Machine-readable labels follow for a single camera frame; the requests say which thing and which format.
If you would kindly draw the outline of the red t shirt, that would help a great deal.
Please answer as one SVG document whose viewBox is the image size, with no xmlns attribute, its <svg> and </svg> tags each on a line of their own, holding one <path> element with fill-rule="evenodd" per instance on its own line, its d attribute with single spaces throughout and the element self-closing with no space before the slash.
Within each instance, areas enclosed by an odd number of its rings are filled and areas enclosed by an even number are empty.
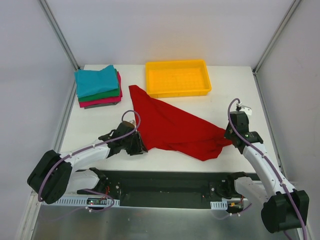
<svg viewBox="0 0 320 240">
<path fill-rule="evenodd" d="M 225 129 L 152 98 L 137 85 L 129 86 L 129 92 L 147 150 L 176 151 L 207 161 L 216 159 L 224 147 L 231 145 L 225 138 Z"/>
</svg>

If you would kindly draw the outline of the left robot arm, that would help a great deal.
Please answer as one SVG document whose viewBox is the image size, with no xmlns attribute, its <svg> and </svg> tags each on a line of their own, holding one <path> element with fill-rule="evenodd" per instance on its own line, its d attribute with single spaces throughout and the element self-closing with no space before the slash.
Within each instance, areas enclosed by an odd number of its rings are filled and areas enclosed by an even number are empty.
<svg viewBox="0 0 320 240">
<path fill-rule="evenodd" d="M 106 194 L 107 176 L 89 165 L 122 150 L 130 156 L 148 151 L 140 132 L 128 121 L 83 148 L 64 153 L 48 150 L 27 178 L 27 184 L 46 204 L 57 202 L 66 193 Z"/>
</svg>

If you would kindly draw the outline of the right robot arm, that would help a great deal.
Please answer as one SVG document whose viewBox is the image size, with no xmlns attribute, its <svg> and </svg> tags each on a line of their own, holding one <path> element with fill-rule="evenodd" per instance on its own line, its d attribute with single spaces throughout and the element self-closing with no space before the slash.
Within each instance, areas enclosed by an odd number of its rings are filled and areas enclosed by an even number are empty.
<svg viewBox="0 0 320 240">
<path fill-rule="evenodd" d="M 263 186 L 259 187 L 243 171 L 234 172 L 217 187 L 216 193 L 225 199 L 238 195 L 247 198 L 259 208 L 270 233 L 300 228 L 306 240 L 309 196 L 304 190 L 297 190 L 269 159 L 260 135 L 249 130 L 249 118 L 244 111 L 228 112 L 224 137 L 248 160 Z"/>
</svg>

